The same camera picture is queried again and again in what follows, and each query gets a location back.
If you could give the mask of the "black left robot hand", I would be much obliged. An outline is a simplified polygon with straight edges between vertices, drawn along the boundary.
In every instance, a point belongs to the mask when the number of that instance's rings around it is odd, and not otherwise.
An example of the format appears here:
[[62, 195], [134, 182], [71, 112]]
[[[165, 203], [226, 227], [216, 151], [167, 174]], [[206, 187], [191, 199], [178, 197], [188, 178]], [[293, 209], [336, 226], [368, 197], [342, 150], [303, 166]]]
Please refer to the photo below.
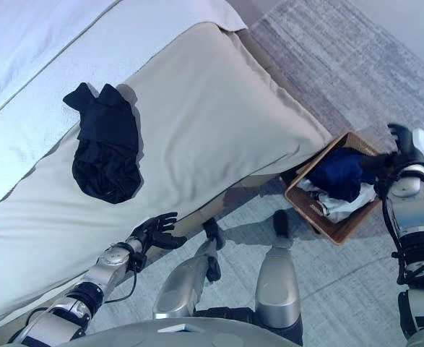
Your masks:
[[180, 248], [186, 243], [187, 238], [172, 234], [177, 216], [177, 212], [170, 212], [150, 218], [137, 226], [129, 237], [142, 245], [142, 254], [146, 254], [151, 247], [169, 250]]

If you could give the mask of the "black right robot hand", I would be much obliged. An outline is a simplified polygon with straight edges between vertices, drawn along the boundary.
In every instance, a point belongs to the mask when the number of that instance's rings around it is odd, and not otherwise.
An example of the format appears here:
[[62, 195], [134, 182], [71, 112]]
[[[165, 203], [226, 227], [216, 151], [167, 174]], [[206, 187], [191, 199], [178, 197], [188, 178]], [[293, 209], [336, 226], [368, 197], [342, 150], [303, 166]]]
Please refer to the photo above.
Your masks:
[[424, 130], [409, 129], [403, 125], [387, 124], [397, 145], [397, 152], [403, 163], [424, 162]]

